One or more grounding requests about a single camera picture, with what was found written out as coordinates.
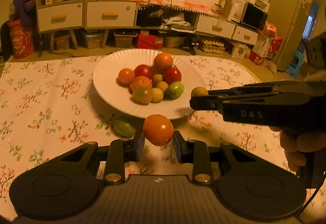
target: red barrel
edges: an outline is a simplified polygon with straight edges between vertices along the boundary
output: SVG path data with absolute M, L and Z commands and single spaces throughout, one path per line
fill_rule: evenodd
M 15 59 L 26 58 L 35 51 L 32 29 L 22 27 L 21 20 L 8 23 L 12 50 Z

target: table runner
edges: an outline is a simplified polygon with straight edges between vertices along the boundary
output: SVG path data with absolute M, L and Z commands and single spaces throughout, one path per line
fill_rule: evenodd
M 17 215 L 9 199 L 9 187 L 21 173 L 88 141 L 99 146 L 119 138 L 112 122 L 122 115 L 106 104 L 93 86 L 93 71 L 104 56 L 53 61 L 6 63 L 0 79 L 0 215 Z M 229 89 L 258 79 L 242 65 L 220 58 L 181 56 L 206 81 L 207 89 Z M 133 118 L 139 128 L 142 120 Z M 231 142 L 286 170 L 279 134 L 266 126 L 224 122 L 214 111 L 194 112 L 174 122 L 185 139 L 208 146 Z M 172 143 L 163 147 L 145 142 L 139 163 L 128 162 L 129 174 L 189 174 L 191 164 L 178 164 Z M 102 177 L 104 162 L 98 177 Z M 213 165 L 218 178 L 217 165 Z M 307 198 L 313 191 L 307 190 Z M 325 216 L 326 184 L 309 204 L 303 220 Z

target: floor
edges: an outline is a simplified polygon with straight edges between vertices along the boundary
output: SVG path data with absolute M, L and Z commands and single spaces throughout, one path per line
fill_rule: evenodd
M 78 50 L 69 49 L 68 52 L 74 56 L 95 56 L 95 55 L 106 55 L 111 52 L 120 51 L 125 48 L 116 48 L 106 46 L 104 49 L 95 48 L 95 49 L 87 49 L 87 48 L 79 48 Z M 191 55 L 187 48 L 184 49 L 174 49 L 174 48 L 163 48 L 163 52 L 167 52 L 173 55 Z M 267 81 L 280 81 L 280 80 L 292 80 L 292 78 L 285 72 L 277 72 L 276 75 L 271 73 L 268 69 L 257 66 L 252 63 L 249 59 L 238 59 L 231 58 L 228 54 L 224 53 L 223 55 L 213 54 L 213 53 L 205 53 L 201 50 L 198 50 L 198 55 L 200 56 L 210 56 L 210 57 L 219 57 L 229 59 L 235 62 L 238 62 L 245 67 L 247 67 L 252 73 L 254 73 L 261 82 Z M 12 62 L 28 62 L 28 61 L 40 61 L 40 60 L 53 60 L 53 59 L 64 59 L 67 58 L 67 55 L 64 54 L 50 54 L 46 51 L 42 51 L 41 53 L 35 52 L 32 55 L 28 56 L 24 59 L 13 59 Z M 4 67 L 0 67 L 0 75 L 2 74 Z M 299 75 L 296 79 L 297 81 L 303 81 L 304 77 Z

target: hand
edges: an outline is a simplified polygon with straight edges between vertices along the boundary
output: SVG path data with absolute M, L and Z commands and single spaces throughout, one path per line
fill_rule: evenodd
M 307 76 L 306 82 L 326 82 L 326 71 L 320 71 Z M 295 132 L 288 128 L 270 127 L 272 131 L 280 131 L 280 145 L 284 149 L 285 157 L 291 171 L 297 171 L 306 164 L 303 152 L 314 152 L 326 147 L 326 127 L 320 130 L 308 131 L 295 139 Z

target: white drawer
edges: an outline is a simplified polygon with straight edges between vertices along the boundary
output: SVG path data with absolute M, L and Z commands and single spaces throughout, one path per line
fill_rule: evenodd
M 136 3 L 88 2 L 86 27 L 134 26 Z
M 246 28 L 237 26 L 235 28 L 232 39 L 240 41 L 240 42 L 247 43 L 249 45 L 254 45 L 257 42 L 258 33 L 255 33 L 255 32 L 253 32 L 251 30 L 246 29 Z
M 214 17 L 200 15 L 197 23 L 197 32 L 231 38 L 235 24 Z
M 83 26 L 83 3 L 38 9 L 40 32 Z

